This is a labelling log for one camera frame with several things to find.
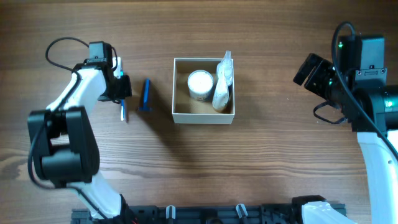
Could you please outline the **blue white toothbrush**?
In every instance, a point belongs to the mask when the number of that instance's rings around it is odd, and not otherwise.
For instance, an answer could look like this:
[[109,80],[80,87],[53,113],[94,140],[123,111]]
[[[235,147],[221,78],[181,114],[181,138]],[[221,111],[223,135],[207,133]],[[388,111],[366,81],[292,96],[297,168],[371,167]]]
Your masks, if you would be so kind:
[[[120,71],[121,77],[124,76],[124,71],[121,69]],[[126,110],[125,110],[125,102],[124,100],[121,100],[121,121],[126,121]]]

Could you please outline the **white cylindrical cup container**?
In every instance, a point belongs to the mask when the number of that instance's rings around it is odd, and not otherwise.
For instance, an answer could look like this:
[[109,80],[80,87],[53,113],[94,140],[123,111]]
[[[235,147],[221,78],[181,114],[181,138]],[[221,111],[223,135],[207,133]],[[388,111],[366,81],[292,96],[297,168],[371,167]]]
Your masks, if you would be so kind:
[[213,89],[212,75],[205,70],[195,70],[188,76],[187,86],[190,97],[197,101],[205,101]]

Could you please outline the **white printed tube bottle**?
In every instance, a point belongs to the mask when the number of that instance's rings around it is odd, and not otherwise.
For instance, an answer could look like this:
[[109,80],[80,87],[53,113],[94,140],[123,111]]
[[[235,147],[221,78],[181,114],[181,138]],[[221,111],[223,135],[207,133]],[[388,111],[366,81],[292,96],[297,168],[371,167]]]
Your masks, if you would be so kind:
[[230,86],[226,84],[224,72],[221,72],[213,94],[212,106],[214,110],[221,112],[227,107],[230,96],[229,88]]

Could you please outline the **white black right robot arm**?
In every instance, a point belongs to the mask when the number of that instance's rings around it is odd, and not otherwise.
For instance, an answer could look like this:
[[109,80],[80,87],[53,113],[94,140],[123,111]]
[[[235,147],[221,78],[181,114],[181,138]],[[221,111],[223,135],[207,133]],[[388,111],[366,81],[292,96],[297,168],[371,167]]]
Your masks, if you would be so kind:
[[[338,39],[338,68],[354,99],[393,146],[397,146],[397,86],[386,85],[384,38],[380,35]],[[351,104],[333,65],[310,53],[294,82],[322,97],[321,107],[340,109],[357,134],[368,177],[371,220],[397,223],[397,158]]]

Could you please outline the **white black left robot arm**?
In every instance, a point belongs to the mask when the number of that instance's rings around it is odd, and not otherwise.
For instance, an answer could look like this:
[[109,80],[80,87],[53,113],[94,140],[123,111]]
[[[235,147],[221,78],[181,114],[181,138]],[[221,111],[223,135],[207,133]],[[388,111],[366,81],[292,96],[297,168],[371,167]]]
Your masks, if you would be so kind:
[[96,223],[137,223],[136,214],[100,172],[100,152],[89,113],[98,101],[121,104],[132,95],[121,58],[109,43],[87,44],[89,56],[67,70],[71,81],[44,110],[32,111],[27,125],[30,180],[45,190],[76,193]]

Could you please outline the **blue disposable razor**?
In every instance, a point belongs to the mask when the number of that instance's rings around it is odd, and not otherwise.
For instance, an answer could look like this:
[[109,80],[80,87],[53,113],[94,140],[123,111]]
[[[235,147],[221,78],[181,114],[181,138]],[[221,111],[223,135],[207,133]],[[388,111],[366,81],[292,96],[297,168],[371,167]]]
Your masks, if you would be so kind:
[[152,82],[148,78],[145,79],[143,83],[138,110],[139,111],[152,110]]

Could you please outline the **open cardboard box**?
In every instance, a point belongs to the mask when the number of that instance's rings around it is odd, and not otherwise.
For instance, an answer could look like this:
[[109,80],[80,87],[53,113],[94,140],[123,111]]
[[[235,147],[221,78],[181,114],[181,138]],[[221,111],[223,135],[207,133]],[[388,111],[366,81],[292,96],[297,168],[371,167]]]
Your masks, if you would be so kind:
[[216,68],[220,58],[175,58],[172,94],[172,116],[177,124],[231,124],[235,117],[235,92],[227,107],[218,112],[211,100],[194,100],[189,93],[188,77],[195,70],[205,70],[216,78]]

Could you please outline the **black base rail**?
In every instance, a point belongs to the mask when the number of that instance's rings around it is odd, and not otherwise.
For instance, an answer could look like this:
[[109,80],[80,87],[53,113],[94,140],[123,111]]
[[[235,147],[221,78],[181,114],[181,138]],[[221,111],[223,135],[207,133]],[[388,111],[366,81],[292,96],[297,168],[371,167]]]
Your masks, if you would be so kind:
[[[166,218],[166,208],[156,206],[131,206],[139,223],[169,223]],[[206,224],[212,219],[219,219],[222,223],[242,223],[235,206],[227,207],[177,207],[173,223],[196,223]],[[258,206],[247,206],[246,211],[248,223],[297,223],[296,208],[289,203],[262,204]],[[72,211],[72,224],[94,223],[87,209],[76,209]]]

